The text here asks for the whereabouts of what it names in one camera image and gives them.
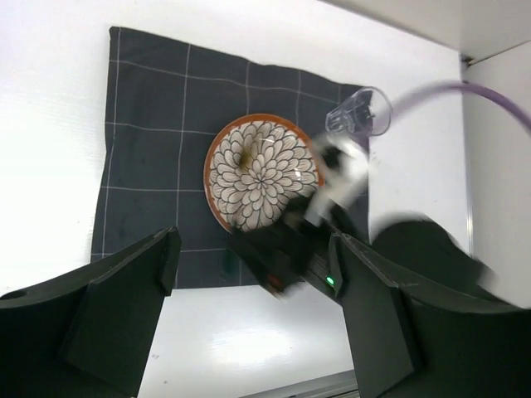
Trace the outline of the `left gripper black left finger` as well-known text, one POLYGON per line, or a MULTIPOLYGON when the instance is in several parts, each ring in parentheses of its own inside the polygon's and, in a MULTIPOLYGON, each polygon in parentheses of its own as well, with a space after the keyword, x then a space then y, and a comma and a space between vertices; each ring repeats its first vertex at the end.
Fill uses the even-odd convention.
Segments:
POLYGON ((181 239, 167 228, 1 298, 4 397, 135 397, 181 239))

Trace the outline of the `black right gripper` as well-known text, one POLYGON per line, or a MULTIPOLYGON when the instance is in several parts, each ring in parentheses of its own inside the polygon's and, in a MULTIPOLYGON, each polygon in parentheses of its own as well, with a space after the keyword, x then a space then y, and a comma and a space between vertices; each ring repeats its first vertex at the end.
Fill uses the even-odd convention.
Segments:
POLYGON ((335 234, 355 237, 348 213, 333 206, 331 219, 314 226, 304 219, 309 198, 290 200, 270 225, 243 231, 231 228, 228 249, 241 258, 256 282, 273 295, 288 294, 306 282, 333 301, 339 301, 343 276, 335 234))

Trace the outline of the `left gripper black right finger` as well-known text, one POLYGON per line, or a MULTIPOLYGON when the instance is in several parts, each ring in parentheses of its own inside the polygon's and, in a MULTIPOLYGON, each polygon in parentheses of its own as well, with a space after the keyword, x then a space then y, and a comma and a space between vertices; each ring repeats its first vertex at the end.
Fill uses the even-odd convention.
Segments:
POLYGON ((336 235, 362 397, 527 397, 530 312, 463 294, 336 235))

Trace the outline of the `floral patterned plate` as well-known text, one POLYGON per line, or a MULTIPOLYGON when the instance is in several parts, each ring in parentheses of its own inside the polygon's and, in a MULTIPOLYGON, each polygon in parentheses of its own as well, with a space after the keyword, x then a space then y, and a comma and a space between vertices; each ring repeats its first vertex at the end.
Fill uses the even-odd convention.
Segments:
POLYGON ((292 198, 310 196, 323 184, 310 139, 287 119, 272 114, 240 117, 214 138, 203 168, 207 204, 227 231, 238 207, 243 231, 268 226, 292 198), (243 149, 248 168, 237 169, 243 149))

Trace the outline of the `clear drinking glass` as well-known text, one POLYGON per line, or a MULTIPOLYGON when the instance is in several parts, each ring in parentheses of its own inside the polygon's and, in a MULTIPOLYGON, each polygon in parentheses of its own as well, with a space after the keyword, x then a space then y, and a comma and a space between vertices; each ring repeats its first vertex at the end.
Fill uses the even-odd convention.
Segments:
POLYGON ((392 104, 385 93, 363 87, 327 113, 327 133, 348 134, 353 139, 377 137, 387 132, 392 121, 392 104))

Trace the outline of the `dark grey checked cloth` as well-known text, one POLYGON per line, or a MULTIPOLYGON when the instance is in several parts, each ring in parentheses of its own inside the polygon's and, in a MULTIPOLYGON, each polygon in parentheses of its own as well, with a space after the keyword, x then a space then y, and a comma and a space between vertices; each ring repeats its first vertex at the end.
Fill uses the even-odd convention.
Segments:
POLYGON ((203 191, 207 150, 223 127, 246 114, 277 115, 315 136, 326 114, 355 91, 304 70, 111 28, 107 154, 92 259, 176 226, 178 288, 253 285, 245 265, 224 263, 227 232, 203 191))

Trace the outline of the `gold fork green handle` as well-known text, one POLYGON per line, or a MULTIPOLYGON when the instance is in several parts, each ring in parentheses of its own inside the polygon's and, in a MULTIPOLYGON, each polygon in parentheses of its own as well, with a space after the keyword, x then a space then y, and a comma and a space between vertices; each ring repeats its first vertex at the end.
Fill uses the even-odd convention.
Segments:
MULTIPOLYGON (((241 172, 244 172, 248 168, 248 164, 250 160, 251 160, 251 150, 249 148, 243 149, 241 152, 240 160, 238 161, 238 164, 237 164, 237 169, 240 170, 241 172)), ((231 221, 231 228, 233 230, 237 229, 236 218, 240 212, 241 212, 241 207, 239 206, 231 221)), ((224 277, 225 278, 232 277, 236 272, 236 268, 238 264, 239 264, 239 259, 237 255, 230 248, 227 248, 225 250, 223 267, 222 267, 224 277)))

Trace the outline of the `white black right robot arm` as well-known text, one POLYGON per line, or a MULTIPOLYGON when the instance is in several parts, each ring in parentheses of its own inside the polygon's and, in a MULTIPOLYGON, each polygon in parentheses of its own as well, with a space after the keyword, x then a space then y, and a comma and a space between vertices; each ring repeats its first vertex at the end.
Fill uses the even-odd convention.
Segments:
MULTIPOLYGON (((334 206, 330 221, 314 226, 304 218, 311 200, 289 200, 280 217, 268 226, 243 231, 233 226, 227 246, 271 294, 286 294, 306 282, 333 301, 339 301, 346 275, 331 267, 329 246, 334 232, 357 240, 363 237, 349 215, 334 206)), ((368 248, 383 258, 438 284, 469 296, 494 300, 480 278, 488 267, 468 256, 436 222, 395 218, 384 224, 368 248)))

